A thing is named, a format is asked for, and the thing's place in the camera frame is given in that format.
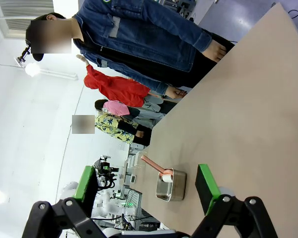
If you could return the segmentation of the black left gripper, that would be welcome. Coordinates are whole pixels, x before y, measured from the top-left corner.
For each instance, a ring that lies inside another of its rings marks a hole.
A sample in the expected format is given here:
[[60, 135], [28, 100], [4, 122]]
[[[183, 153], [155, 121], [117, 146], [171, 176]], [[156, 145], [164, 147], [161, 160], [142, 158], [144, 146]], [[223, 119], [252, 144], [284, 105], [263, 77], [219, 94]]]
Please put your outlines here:
[[110, 156], [102, 155], [96, 163], [99, 177], [112, 179], [116, 175], [116, 173], [119, 172], [119, 168], [112, 167], [110, 163], [107, 162], [107, 160], [110, 158]]

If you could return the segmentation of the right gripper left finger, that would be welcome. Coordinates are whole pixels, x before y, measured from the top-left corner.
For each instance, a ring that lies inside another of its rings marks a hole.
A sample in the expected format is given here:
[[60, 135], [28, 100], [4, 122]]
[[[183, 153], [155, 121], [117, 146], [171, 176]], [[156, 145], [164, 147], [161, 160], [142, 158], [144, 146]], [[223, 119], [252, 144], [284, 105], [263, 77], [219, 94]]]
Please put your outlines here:
[[63, 230], [74, 230], [80, 238], [104, 238], [106, 235], [91, 219], [92, 207], [99, 185], [96, 170], [86, 166], [74, 196], [33, 204], [23, 238], [59, 238]]

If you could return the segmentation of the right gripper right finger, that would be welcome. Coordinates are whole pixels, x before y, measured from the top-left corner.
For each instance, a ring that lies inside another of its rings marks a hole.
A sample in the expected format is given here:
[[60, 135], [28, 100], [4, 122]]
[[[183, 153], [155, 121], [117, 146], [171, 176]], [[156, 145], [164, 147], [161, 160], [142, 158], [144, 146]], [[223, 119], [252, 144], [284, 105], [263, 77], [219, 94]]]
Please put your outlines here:
[[221, 193], [207, 164], [198, 165], [195, 187], [205, 217], [192, 237], [216, 238], [223, 226], [233, 226], [241, 238], [278, 236], [262, 199], [251, 196], [241, 201]]

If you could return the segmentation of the person's right hand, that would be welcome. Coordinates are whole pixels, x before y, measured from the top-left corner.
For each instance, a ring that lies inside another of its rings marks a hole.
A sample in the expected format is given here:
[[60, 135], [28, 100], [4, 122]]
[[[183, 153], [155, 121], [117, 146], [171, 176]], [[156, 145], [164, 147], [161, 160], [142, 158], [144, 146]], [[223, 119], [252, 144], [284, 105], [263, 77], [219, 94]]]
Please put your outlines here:
[[187, 92], [179, 88], [168, 86], [165, 95], [172, 99], [181, 99], [187, 95]]

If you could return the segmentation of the person's left hand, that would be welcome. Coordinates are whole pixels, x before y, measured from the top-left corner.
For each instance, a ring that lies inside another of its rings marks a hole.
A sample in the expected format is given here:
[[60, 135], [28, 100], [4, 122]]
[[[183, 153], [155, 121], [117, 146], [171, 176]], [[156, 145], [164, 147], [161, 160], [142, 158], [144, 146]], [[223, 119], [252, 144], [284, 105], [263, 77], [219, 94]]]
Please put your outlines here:
[[209, 46], [202, 52], [205, 57], [214, 62], [219, 62], [226, 53], [226, 47], [215, 40], [212, 40]]

